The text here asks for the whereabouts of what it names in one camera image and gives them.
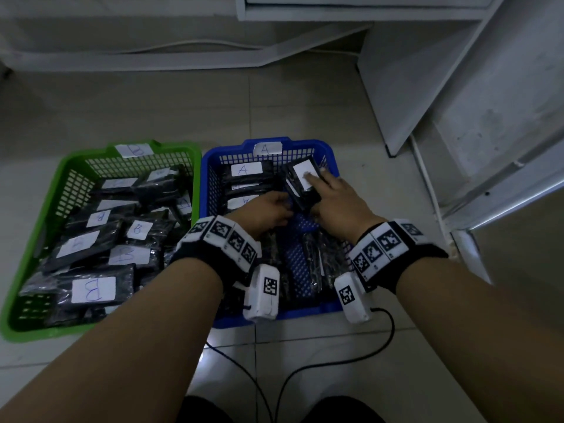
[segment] blue plastic basket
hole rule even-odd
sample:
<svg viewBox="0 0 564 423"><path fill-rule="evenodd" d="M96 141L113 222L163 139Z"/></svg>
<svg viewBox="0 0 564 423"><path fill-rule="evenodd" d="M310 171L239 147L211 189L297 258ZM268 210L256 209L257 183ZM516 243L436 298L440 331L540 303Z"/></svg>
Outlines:
<svg viewBox="0 0 564 423"><path fill-rule="evenodd" d="M258 149L262 149L262 152L264 152L264 148L266 147L261 144L266 142L281 142L282 154L253 155L253 150L256 145ZM242 145L216 147L209 150L202 157L200 216L217 214L218 204L222 194L218 170L222 164L231 165L234 163L272 160L274 162L275 171L278 171L280 165L307 156L313 156L319 166L327 168L336 177L339 176L333 150L325 142L318 140L292 141L287 136L267 139L248 139L243 142ZM292 272L294 280L292 293L296 297L303 298L305 303L308 302L308 299L314 301L315 296L310 287L311 277L302 249L301 235L317 228L318 225L306 216L296 214L292 220L290 220L288 226L281 230L282 234L278 236L278 242L282 248L281 252L283 252L286 257L286 265ZM350 248L350 245L344 242L343 247L348 250L347 248ZM341 310L341 304L335 297L335 300L332 301L315 302L314 307L312 307L311 304L309 306L306 304L304 308L278 312L277 319L301 318L303 316ZM238 316L216 318L213 326L214 328L232 328L249 325L250 323L251 322L243 318L241 310L241 314Z"/></svg>

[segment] wristband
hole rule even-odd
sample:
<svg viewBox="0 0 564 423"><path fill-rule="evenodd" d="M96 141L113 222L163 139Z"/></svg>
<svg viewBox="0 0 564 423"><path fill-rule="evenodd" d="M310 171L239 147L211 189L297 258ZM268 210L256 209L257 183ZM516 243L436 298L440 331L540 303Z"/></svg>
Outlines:
<svg viewBox="0 0 564 423"><path fill-rule="evenodd" d="M370 227L349 252L365 292L382 286L394 294L405 269L426 256L447 258L448 254L406 219Z"/></svg>
<svg viewBox="0 0 564 423"><path fill-rule="evenodd" d="M235 221L223 216L201 218L177 243L172 264L182 258L197 258L218 274L224 291L235 282L249 286L248 276L257 257L260 243Z"/></svg>

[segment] black pants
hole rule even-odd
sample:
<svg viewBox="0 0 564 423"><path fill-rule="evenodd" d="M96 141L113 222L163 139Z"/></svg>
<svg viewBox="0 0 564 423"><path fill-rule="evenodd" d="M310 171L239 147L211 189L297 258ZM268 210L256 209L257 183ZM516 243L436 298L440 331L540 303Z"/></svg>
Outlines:
<svg viewBox="0 0 564 423"><path fill-rule="evenodd" d="M233 423L220 408L200 397L186 397L178 413L177 423L194 422L194 416L201 416L206 423ZM343 423L353 417L355 421L385 423L368 405L350 397L329 397L322 399L302 423Z"/></svg>

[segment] person's left hand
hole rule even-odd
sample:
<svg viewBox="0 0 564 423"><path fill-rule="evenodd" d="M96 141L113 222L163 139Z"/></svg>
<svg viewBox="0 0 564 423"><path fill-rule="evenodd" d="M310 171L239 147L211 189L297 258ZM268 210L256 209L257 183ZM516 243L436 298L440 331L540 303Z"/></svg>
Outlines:
<svg viewBox="0 0 564 423"><path fill-rule="evenodd" d="M269 191L252 199L239 209L226 215L235 221L254 239L274 227L284 227L294 213L290 211L288 194Z"/></svg>

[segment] hand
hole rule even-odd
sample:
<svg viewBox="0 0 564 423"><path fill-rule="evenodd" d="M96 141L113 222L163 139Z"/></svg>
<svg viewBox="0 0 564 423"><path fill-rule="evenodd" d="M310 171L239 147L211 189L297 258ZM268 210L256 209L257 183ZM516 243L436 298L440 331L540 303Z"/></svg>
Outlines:
<svg viewBox="0 0 564 423"><path fill-rule="evenodd" d="M292 215L288 194L269 191L226 215L226 218L235 221L256 240L271 228L287 225Z"/></svg>
<svg viewBox="0 0 564 423"><path fill-rule="evenodd" d="M355 245L366 230L387 221L374 215L344 179L335 178L324 169L321 175L327 182L309 173L305 178L321 196L320 203L311 208L311 214L330 234Z"/></svg>

